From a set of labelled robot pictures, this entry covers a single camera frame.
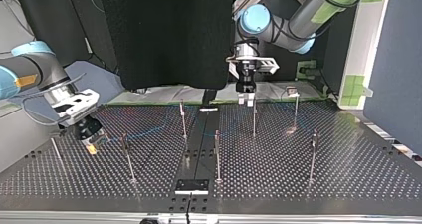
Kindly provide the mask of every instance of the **black backdrop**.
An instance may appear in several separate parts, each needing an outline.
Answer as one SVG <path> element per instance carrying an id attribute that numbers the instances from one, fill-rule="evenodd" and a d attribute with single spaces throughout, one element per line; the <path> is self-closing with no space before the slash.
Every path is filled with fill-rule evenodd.
<path id="1" fill-rule="evenodd" d="M 234 0 L 103 0 L 123 85 L 222 89 Z"/>

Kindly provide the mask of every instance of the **blue cable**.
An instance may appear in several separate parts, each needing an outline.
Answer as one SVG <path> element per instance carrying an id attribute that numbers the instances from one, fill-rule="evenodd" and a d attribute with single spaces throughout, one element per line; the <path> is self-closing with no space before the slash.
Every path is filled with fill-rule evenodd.
<path id="1" fill-rule="evenodd" d="M 179 105 L 169 105 L 169 107 L 178 107 Z M 187 110 L 194 108 L 192 106 L 184 106 Z M 135 138 L 139 138 L 139 137 L 143 137 L 143 136 L 147 136 L 149 134 L 161 131 L 162 129 L 166 128 L 168 122 L 169 122 L 169 118 L 168 118 L 168 114 L 169 111 L 167 111 L 165 113 L 165 119 L 164 119 L 164 124 L 158 127 L 154 127 L 152 129 L 150 129 L 149 131 L 146 132 L 142 132 L 142 133 L 138 133 L 138 134 L 128 134 L 127 135 L 127 139 L 131 140 L 131 139 L 135 139 Z M 115 137 L 115 138 L 111 138 L 109 141 L 119 141 L 119 137 Z"/>

